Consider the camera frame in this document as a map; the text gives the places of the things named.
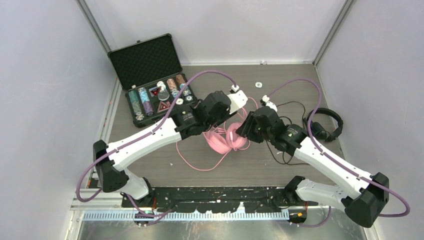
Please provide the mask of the pink headphones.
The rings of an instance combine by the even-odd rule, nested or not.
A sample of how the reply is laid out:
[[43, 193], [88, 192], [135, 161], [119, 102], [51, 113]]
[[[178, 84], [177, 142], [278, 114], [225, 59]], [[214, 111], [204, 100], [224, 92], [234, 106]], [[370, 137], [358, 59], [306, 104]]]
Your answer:
[[218, 127], [216, 130], [204, 132], [203, 136], [209, 147], [221, 155], [231, 151], [246, 150], [250, 146], [250, 141], [236, 133], [241, 125], [240, 122], [235, 122], [228, 128]]

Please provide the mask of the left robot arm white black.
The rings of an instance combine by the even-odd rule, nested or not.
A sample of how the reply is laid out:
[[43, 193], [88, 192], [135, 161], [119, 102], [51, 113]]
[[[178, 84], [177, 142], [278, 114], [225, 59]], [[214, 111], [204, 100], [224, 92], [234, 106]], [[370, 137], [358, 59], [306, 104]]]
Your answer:
[[95, 142], [93, 156], [101, 190], [120, 191], [130, 195], [141, 207], [148, 207], [154, 199], [150, 184], [127, 167], [155, 150], [219, 126], [234, 116], [246, 101], [242, 90], [228, 95], [216, 91], [197, 103], [176, 105], [161, 122], [123, 140]]

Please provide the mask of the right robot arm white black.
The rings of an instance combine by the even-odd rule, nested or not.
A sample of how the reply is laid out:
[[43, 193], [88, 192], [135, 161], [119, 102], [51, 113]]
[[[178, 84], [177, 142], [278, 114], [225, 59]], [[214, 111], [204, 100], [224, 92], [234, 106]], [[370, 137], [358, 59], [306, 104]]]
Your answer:
[[291, 205], [302, 201], [328, 205], [344, 211], [356, 224], [370, 228], [389, 201], [389, 178], [381, 172], [361, 170], [331, 152], [297, 124], [285, 124], [277, 112], [263, 106], [250, 111], [236, 133], [251, 142], [271, 143], [331, 179], [335, 184], [317, 183], [296, 175], [285, 186], [285, 198]]

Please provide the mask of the black headphones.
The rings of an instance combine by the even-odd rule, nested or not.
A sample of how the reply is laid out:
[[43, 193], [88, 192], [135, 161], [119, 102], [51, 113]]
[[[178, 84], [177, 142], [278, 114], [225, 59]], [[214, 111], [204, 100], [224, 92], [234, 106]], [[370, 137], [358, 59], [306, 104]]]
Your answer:
[[329, 108], [319, 107], [314, 116], [320, 115], [322, 117], [318, 117], [318, 120], [312, 120], [307, 126], [312, 112], [312, 110], [307, 112], [303, 109], [302, 113], [302, 124], [308, 136], [310, 135], [308, 128], [310, 128], [312, 136], [316, 140], [329, 143], [335, 141], [342, 134], [344, 121], [338, 113]]

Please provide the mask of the black poker chip case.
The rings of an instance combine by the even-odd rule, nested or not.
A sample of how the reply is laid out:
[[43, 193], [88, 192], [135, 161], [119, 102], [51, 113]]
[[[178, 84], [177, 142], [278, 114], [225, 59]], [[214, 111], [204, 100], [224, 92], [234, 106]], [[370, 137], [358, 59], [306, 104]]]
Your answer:
[[112, 50], [107, 56], [138, 128], [159, 121], [187, 82], [169, 33]]

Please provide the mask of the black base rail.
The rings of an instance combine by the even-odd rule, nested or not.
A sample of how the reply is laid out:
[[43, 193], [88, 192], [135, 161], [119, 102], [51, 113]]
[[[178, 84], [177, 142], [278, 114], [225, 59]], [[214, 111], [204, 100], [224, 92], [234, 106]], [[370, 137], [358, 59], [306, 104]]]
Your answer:
[[277, 213], [289, 207], [307, 209], [309, 203], [276, 186], [227, 187], [156, 187], [140, 200], [130, 200], [122, 194], [121, 206], [156, 210], [159, 214], [225, 214], [235, 213], [240, 207], [246, 213]]

